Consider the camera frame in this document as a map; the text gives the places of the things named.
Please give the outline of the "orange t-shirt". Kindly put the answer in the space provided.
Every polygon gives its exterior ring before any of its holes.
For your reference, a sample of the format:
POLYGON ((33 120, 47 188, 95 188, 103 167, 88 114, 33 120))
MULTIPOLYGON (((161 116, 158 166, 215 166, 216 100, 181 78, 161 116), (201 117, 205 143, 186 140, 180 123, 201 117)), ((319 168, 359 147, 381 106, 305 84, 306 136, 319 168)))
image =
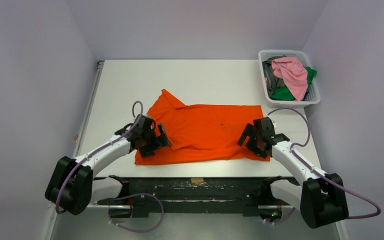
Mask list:
POLYGON ((166 89, 148 115, 162 124, 170 141, 153 156, 135 155, 136 165, 170 165, 215 160, 270 161, 237 144, 247 124, 263 117, 259 105, 186 105, 166 89))

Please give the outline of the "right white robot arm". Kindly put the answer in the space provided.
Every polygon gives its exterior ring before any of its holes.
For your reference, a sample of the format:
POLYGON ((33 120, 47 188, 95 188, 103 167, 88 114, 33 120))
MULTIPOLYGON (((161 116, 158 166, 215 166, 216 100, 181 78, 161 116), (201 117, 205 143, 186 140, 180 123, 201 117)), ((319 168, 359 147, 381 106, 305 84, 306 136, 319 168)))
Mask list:
POLYGON ((326 173, 295 151, 285 134, 276 133, 269 117, 248 123, 237 144, 245 146, 259 157, 274 158, 296 180, 296 183, 292 183, 283 176, 264 180, 257 195, 264 202, 272 204, 280 200, 290 204, 312 229, 349 217, 342 178, 336 173, 326 173))

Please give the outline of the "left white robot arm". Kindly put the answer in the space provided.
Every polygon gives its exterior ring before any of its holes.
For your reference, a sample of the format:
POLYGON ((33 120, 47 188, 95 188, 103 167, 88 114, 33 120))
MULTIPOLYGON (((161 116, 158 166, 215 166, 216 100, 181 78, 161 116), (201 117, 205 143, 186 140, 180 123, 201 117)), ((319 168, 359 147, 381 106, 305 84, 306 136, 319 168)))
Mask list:
POLYGON ((45 190, 45 198, 55 204, 58 214, 69 212, 75 216, 93 202, 110 200, 122 205, 129 199, 122 178, 99 177, 98 173, 132 152, 146 158, 169 146, 171 142, 163 124, 140 114, 133 123, 117 130, 94 150, 74 158, 60 158, 45 190))

